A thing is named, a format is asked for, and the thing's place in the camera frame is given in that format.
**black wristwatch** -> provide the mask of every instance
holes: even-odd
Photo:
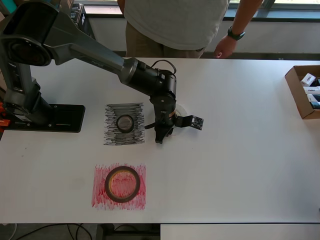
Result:
[[[232,26],[229,27],[229,29],[228,29],[228,36],[231,37],[231,38],[233,38],[233,39],[236,40],[236,41],[242,39],[242,37],[243,37],[245,34],[246,34],[245,32],[240,33],[239,35],[234,34],[234,33],[232,32]]]

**tabletop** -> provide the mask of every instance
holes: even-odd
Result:
[[[154,58],[141,58],[151,65]],[[104,145],[106,104],[149,97],[72,60],[32,67],[49,104],[86,107],[80,133],[6,130],[0,141],[0,223],[320,222],[320,120],[302,120],[285,74],[311,61],[169,59],[177,103],[204,119],[163,144]],[[166,63],[157,67],[170,69]],[[143,210],[92,206],[96,165],[146,167]]]

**brown tape roll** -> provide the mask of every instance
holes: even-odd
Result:
[[[128,172],[131,173],[134,178],[135,178],[135,188],[132,194],[130,194],[127,197],[117,197],[116,195],[114,195],[112,193],[111,190],[111,180],[113,179],[113,177],[121,172]],[[128,166],[118,166],[115,169],[113,169],[112,171],[109,172],[109,174],[106,176],[105,179],[105,183],[104,183],[104,189],[105,192],[107,194],[107,196],[114,202],[116,203],[126,203],[129,202],[130,200],[132,200],[139,192],[140,189],[140,177],[138,175],[138,173],[131,167]]]

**gray t-shirt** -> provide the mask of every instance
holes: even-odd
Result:
[[[197,50],[215,37],[230,0],[126,0],[124,16],[167,47]]]

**orange object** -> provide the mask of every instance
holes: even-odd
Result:
[[[2,112],[4,112],[4,111],[5,111],[5,109],[4,109],[4,107],[3,107],[3,103],[0,102],[0,113],[2,113]]]
[[[8,127],[10,125],[10,120],[0,119],[0,127]]]

